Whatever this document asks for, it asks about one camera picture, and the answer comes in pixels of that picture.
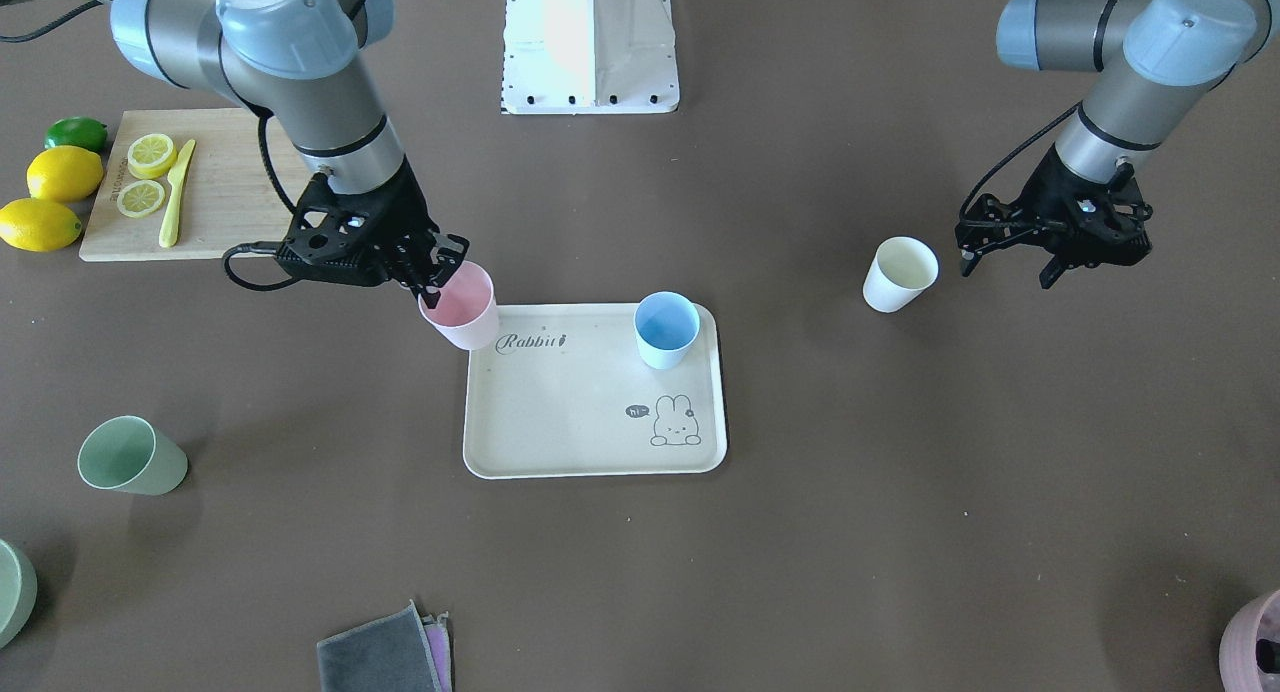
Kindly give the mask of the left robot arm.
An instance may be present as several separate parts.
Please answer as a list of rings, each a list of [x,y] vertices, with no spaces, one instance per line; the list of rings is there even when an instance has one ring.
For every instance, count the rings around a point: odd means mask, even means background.
[[[1010,0],[996,29],[1006,67],[1096,72],[1084,98],[1050,122],[1053,145],[1010,203],[982,183],[955,226],[963,276],[1012,246],[1064,272],[1135,265],[1153,210],[1137,171],[1203,96],[1277,36],[1277,0]]]

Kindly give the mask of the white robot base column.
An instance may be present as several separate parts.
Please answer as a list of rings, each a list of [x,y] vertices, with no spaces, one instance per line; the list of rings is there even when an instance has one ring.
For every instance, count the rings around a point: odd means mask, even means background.
[[[671,0],[506,0],[500,113],[678,109]]]

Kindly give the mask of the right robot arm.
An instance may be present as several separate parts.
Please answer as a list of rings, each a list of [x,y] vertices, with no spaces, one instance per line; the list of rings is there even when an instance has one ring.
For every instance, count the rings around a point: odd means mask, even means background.
[[[32,0],[3,0],[4,5]],[[233,247],[271,255],[302,279],[397,281],[425,310],[465,262],[468,240],[428,214],[364,61],[384,38],[393,0],[87,0],[110,12],[132,67],[179,90],[206,90],[279,122],[310,169],[282,240]]]

